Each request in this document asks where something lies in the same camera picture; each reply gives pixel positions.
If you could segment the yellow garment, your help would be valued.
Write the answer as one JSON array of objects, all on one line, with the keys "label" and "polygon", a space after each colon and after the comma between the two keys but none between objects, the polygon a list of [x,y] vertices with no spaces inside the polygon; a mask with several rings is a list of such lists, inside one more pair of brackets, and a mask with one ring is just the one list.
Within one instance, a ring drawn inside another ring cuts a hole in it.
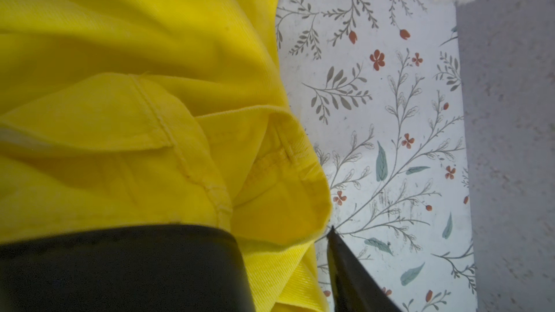
[{"label": "yellow garment", "polygon": [[231,234],[253,311],[327,311],[327,178],[280,78],[278,0],[1,0],[1,246]]}]

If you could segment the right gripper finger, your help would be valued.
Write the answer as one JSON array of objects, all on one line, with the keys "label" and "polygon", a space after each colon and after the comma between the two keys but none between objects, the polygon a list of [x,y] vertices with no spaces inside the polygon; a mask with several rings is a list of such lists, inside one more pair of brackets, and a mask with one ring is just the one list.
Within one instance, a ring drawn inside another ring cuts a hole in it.
[{"label": "right gripper finger", "polygon": [[327,234],[327,240],[328,267],[335,311],[400,312],[334,228],[331,228]]}]

